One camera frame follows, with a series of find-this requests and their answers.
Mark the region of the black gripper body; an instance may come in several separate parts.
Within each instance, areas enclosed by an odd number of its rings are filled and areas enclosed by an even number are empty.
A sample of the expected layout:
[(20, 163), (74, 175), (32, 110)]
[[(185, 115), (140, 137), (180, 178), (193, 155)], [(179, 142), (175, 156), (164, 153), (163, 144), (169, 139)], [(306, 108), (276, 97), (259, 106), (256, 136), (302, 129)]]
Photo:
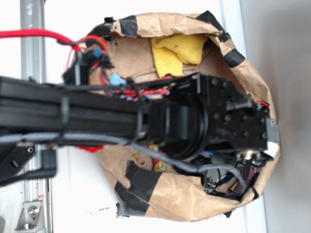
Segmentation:
[(278, 129), (268, 107), (239, 91), (230, 80), (195, 73), (175, 81), (170, 110), (182, 141), (170, 155), (190, 160), (203, 151), (232, 157), (259, 155), (273, 160), (279, 150)]

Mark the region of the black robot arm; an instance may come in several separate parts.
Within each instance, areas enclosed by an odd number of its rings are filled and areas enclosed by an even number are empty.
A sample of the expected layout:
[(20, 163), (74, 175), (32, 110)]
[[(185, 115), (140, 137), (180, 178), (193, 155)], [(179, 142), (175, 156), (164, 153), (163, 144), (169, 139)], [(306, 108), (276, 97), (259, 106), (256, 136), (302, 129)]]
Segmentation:
[(126, 85), (56, 86), (2, 77), (0, 142), (146, 145), (191, 160), (203, 151), (274, 159), (268, 109), (228, 79), (202, 73)]

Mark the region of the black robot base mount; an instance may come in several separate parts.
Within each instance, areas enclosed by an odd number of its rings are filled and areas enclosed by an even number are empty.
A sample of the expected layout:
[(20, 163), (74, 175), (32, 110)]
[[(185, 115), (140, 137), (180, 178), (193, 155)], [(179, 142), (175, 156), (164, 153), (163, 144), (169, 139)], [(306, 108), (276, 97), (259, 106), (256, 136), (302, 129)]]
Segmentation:
[(32, 159), (35, 146), (18, 147), (15, 144), (0, 146), (0, 186), (19, 181), (18, 174)]

